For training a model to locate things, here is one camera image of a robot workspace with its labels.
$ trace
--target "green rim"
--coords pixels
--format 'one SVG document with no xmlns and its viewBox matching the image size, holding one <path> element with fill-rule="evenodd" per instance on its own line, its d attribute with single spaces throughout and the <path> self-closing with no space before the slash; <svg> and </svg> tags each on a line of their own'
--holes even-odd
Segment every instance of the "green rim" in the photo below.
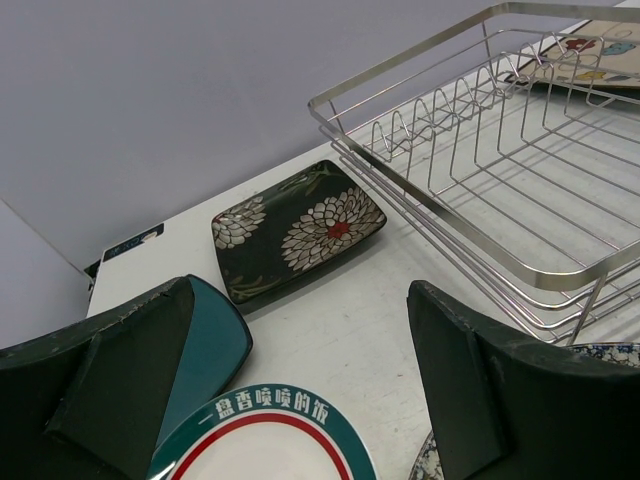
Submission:
<svg viewBox="0 0 640 480">
<path fill-rule="evenodd" d="M 214 428 L 249 412 L 274 410 L 302 417 L 325 432 L 344 456 L 354 480 L 377 478 L 362 440 L 335 407 L 308 390 L 292 385 L 265 383 L 228 392 L 193 413 L 158 447 L 147 479 L 171 478 L 179 460 Z"/>
</svg>

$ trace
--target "gray wall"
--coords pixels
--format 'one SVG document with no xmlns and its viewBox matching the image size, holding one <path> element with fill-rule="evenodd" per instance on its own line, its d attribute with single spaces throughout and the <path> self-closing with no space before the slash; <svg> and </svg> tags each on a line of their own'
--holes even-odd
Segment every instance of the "gray wall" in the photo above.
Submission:
<svg viewBox="0 0 640 480">
<path fill-rule="evenodd" d="M 85 267 L 318 144 L 310 97 L 492 3 L 3 0 L 0 192 Z"/>
<path fill-rule="evenodd" d="M 0 202 L 0 349 L 82 320 L 88 281 Z"/>
</svg>

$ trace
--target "plate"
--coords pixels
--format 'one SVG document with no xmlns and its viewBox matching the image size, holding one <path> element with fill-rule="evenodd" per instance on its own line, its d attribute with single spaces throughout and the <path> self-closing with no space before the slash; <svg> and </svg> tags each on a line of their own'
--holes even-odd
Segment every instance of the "plate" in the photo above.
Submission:
<svg viewBox="0 0 640 480">
<path fill-rule="evenodd" d="M 216 215 L 216 256 L 229 298 L 247 302 L 339 256 L 387 218 L 323 160 Z"/>
<path fill-rule="evenodd" d="M 196 411 L 154 454 L 148 480 L 375 480 L 358 434 L 326 400 L 261 384 Z"/>
<path fill-rule="evenodd" d="M 638 343 L 591 343 L 564 348 L 605 362 L 640 368 L 640 344 Z M 409 474 L 409 480 L 444 480 L 433 430 L 429 432 L 418 453 Z"/>
<path fill-rule="evenodd" d="M 253 339 L 233 303 L 195 275 L 191 327 L 182 350 L 156 444 L 203 404 L 220 395 L 244 364 Z"/>
<path fill-rule="evenodd" d="M 553 61 L 564 55 L 564 64 L 551 69 L 540 68 L 536 61 L 530 61 L 518 73 L 543 82 L 555 75 L 554 81 L 574 85 L 640 87 L 640 24 L 590 21 L 559 43 L 564 53 L 556 44 L 540 56 L 543 61 Z"/>
</svg>

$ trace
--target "table surface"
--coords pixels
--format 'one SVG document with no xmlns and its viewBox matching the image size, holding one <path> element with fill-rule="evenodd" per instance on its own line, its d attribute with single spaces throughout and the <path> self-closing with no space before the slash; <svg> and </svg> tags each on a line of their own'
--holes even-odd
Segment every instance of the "table surface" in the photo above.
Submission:
<svg viewBox="0 0 640 480">
<path fill-rule="evenodd" d="M 166 220 L 162 235 L 100 266 L 88 316 L 189 273 L 225 291 L 211 219 L 326 158 L 340 164 L 325 144 Z M 360 433 L 381 479 L 406 479 L 431 428 L 407 319 L 409 284 L 428 280 L 472 308 L 504 315 L 384 200 L 363 189 L 385 211 L 387 225 L 346 262 L 245 314 L 254 348 L 231 388 L 289 383 L 317 393 Z M 598 324 L 580 340 L 629 339 L 623 331 L 629 319 L 618 323 Z"/>
</svg>

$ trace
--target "silver dish drying rack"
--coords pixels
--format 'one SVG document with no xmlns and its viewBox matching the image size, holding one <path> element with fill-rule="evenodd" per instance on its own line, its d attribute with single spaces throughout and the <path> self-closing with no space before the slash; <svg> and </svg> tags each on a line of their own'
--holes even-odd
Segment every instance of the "silver dish drying rack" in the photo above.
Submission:
<svg viewBox="0 0 640 480">
<path fill-rule="evenodd" d="M 345 165 L 515 324 L 571 344 L 640 297 L 640 94 L 566 72 L 595 62 L 638 87 L 640 74 L 600 64 L 617 39 L 587 38 L 587 62 L 566 47 L 577 35 L 532 16 L 640 23 L 640 9 L 497 5 L 309 109 Z"/>
</svg>

